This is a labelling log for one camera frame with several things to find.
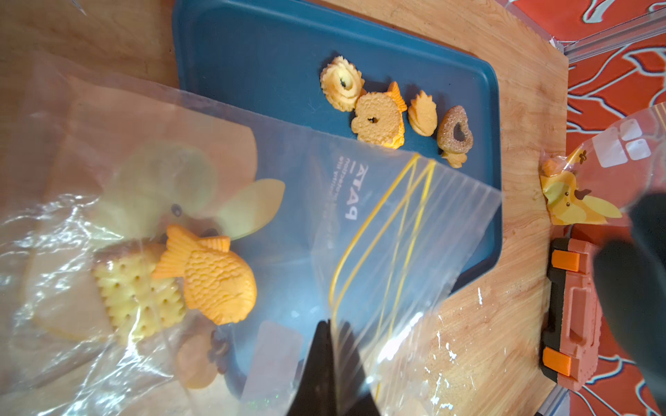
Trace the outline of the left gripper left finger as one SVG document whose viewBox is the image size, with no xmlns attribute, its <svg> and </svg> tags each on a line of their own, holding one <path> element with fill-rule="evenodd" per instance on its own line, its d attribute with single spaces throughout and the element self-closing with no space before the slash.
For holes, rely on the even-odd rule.
<svg viewBox="0 0 666 416">
<path fill-rule="evenodd" d="M 331 327 L 328 321 L 321 321 L 317 324 L 298 391 L 286 415 L 335 416 L 337 414 Z"/>
</svg>

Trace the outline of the clear resealable bag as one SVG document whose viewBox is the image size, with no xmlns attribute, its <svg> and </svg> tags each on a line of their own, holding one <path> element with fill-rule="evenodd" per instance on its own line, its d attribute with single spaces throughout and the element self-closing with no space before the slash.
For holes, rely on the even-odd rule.
<svg viewBox="0 0 666 416">
<path fill-rule="evenodd" d="M 539 181 L 553 225 L 629 225 L 631 206 L 665 191 L 665 104 L 613 123 L 567 156 L 544 154 Z"/>
<path fill-rule="evenodd" d="M 4 415 L 406 415 L 501 206 L 373 147 L 38 54 L 1 163 Z"/>
</svg>

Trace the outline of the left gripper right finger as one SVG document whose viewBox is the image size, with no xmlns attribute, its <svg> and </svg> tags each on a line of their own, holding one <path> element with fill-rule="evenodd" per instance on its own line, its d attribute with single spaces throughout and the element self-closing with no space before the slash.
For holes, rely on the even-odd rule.
<svg viewBox="0 0 666 416">
<path fill-rule="evenodd" d="M 379 416 L 366 381 L 353 329 L 344 322 L 336 347 L 336 403 L 339 415 Z"/>
</svg>

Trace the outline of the black metal tongs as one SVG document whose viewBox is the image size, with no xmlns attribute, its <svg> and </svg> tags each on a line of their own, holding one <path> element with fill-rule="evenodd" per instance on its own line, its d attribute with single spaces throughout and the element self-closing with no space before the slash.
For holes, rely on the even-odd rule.
<svg viewBox="0 0 666 416">
<path fill-rule="evenodd" d="M 593 278 L 617 344 L 636 362 L 665 412 L 665 194 L 649 193 L 630 212 L 632 239 L 606 241 Z"/>
</svg>

